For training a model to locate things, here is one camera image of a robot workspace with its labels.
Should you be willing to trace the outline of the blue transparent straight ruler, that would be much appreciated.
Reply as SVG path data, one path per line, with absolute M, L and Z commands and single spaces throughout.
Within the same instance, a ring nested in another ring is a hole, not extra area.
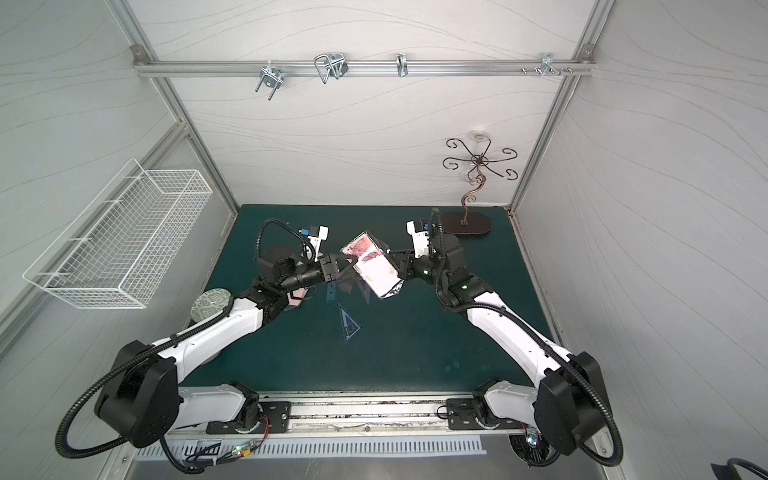
M 335 283 L 330 283 L 327 286 L 325 302 L 327 304 L 334 304 L 335 303 L 335 296 L 336 296 L 336 284 Z

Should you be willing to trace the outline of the clear protractor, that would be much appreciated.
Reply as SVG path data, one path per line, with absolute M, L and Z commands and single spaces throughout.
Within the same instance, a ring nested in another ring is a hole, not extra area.
M 343 294 L 350 294 L 356 285 L 359 275 L 356 271 L 343 274 L 337 281 L 337 289 Z

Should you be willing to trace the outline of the small pink ruler set pouch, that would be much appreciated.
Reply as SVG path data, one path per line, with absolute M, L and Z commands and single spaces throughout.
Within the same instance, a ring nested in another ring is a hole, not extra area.
M 400 292 L 404 280 L 399 277 L 387 251 L 369 232 L 359 234 L 340 252 L 356 260 L 353 268 L 379 299 L 390 298 Z

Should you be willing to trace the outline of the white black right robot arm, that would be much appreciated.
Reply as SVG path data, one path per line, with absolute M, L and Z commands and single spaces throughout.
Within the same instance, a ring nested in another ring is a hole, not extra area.
M 468 270 L 455 236 L 422 231 L 411 241 L 411 250 L 394 254 L 400 274 L 432 284 L 447 310 L 490 337 L 531 382 L 520 387 L 496 380 L 482 387 L 481 414 L 536 428 L 560 454 L 581 450 L 603 466 L 619 465 L 624 445 L 597 360 L 586 352 L 571 353 L 514 312 Z

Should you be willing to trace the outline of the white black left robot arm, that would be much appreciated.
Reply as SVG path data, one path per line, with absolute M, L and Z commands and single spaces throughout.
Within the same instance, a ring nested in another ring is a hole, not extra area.
M 271 248 L 258 259 L 259 275 L 250 288 L 219 313 L 153 344 L 124 346 L 95 402 L 95 415 L 135 447 L 149 446 L 171 430 L 235 419 L 247 402 L 246 388 L 184 389 L 182 382 L 230 344 L 274 321 L 291 293 L 352 274 L 356 262 L 349 254 L 306 260 L 283 245 Z

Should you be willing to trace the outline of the blue small set square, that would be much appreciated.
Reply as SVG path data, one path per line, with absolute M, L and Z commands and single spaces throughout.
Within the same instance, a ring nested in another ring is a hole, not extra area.
M 338 309 L 343 339 L 348 342 L 361 330 L 361 326 L 342 305 Z

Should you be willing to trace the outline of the patterned ceramic bowl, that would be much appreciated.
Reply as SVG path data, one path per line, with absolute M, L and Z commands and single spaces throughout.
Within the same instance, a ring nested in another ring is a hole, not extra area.
M 215 288 L 203 292 L 192 304 L 190 321 L 196 324 L 211 316 L 218 315 L 229 305 L 231 298 L 231 292 L 223 288 Z

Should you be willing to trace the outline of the metal clamp hook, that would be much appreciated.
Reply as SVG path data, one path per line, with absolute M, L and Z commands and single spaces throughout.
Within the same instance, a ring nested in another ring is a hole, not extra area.
M 536 74 L 539 77 L 547 77 L 547 76 L 569 76 L 573 73 L 573 70 L 570 67 L 559 67 L 555 64 L 555 59 L 551 53 L 545 54 L 539 65 L 527 68 L 527 67 L 521 67 L 520 72 L 523 75 L 532 75 Z
M 258 93 L 260 90 L 268 91 L 267 99 L 271 101 L 283 83 L 284 76 L 282 72 L 271 64 L 267 64 L 260 69 L 259 81 L 254 92 Z
M 405 78 L 408 75 L 408 61 L 404 53 L 398 53 L 395 57 L 397 75 L 399 78 Z
M 313 59 L 313 65 L 323 84 L 327 84 L 331 78 L 339 80 L 349 71 L 345 55 L 338 52 L 317 55 Z

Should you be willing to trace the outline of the aluminium top crossbar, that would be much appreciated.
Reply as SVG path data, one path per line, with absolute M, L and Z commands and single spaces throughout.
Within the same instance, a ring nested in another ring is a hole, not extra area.
M 538 66 L 542 58 L 533 60 L 415 60 L 407 57 L 406 77 L 538 77 L 523 75 L 521 67 Z M 395 57 L 384 60 L 347 60 L 346 78 L 399 78 Z M 317 78 L 319 75 L 311 60 L 287 61 L 156 61 L 136 64 L 134 69 L 145 78 L 237 78 L 259 77 L 262 66 L 271 64 L 284 78 Z M 570 67 L 569 76 L 588 76 L 597 70 L 594 62 L 555 59 L 559 67 Z

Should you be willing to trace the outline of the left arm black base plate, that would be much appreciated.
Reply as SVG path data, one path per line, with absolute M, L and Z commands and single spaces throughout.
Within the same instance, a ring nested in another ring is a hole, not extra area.
M 285 433 L 290 414 L 290 402 L 247 401 L 232 420 L 209 422 L 205 432 L 208 435 Z

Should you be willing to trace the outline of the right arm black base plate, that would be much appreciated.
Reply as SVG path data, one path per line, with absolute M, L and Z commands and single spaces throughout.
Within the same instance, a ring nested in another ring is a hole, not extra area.
M 497 417 L 477 398 L 449 398 L 436 409 L 436 416 L 446 421 L 452 431 L 523 430 L 525 427 L 520 421 Z

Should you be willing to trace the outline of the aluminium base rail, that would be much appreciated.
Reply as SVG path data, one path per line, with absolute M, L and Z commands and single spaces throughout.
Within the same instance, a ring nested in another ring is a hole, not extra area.
M 511 385 L 500 400 L 507 410 L 501 418 L 525 424 L 526 429 L 543 429 L 533 417 L 532 391 Z M 233 385 L 194 387 L 168 394 L 143 396 L 135 401 L 116 399 L 102 405 L 99 416 L 128 443 L 144 448 L 170 431 L 206 429 L 209 422 L 232 420 L 247 401 L 285 401 L 291 403 L 288 430 L 273 435 L 394 435 L 429 434 L 452 431 L 436 416 L 436 409 L 449 398 L 437 396 L 333 396 L 262 399 Z

